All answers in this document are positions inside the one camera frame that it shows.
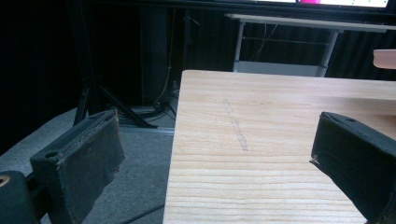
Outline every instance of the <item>screw hole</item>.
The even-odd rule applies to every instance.
[[[58,152],[50,152],[46,155],[47,159],[58,156]]]
[[[6,185],[9,181],[9,176],[8,175],[0,175],[0,188]]]

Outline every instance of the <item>wood grain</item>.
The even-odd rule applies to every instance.
[[[322,111],[396,138],[396,83],[183,73],[164,223],[364,223],[309,163]]]

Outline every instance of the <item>pink object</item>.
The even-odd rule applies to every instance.
[[[379,68],[396,69],[396,49],[375,49],[374,65]]]
[[[320,0],[301,0],[302,3],[320,4]]]

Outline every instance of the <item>gray carpet floor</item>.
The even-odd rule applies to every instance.
[[[177,101],[171,102],[176,110]],[[68,111],[44,124],[0,157],[0,171],[32,172],[30,157],[72,127],[76,109]],[[170,111],[150,122],[158,125],[158,132],[125,127],[121,124],[120,140],[125,160],[115,179],[96,200],[84,223],[118,224],[164,204],[173,143],[175,115]],[[43,224],[50,223],[44,217]],[[163,223],[163,208],[133,224]]]

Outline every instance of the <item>tripod leg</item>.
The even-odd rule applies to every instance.
[[[157,128],[157,126],[151,125],[147,123],[145,120],[139,118],[132,109],[126,106],[120,99],[118,99],[115,95],[113,95],[103,86],[99,86],[99,90],[114,106],[116,106],[120,111],[122,111],[128,119],[132,120],[139,127]]]
[[[87,105],[89,99],[90,99],[90,88],[88,86],[85,86],[84,89],[82,90],[81,96],[79,97],[77,112],[73,126],[75,126],[80,121],[85,119],[85,116],[88,111]]]

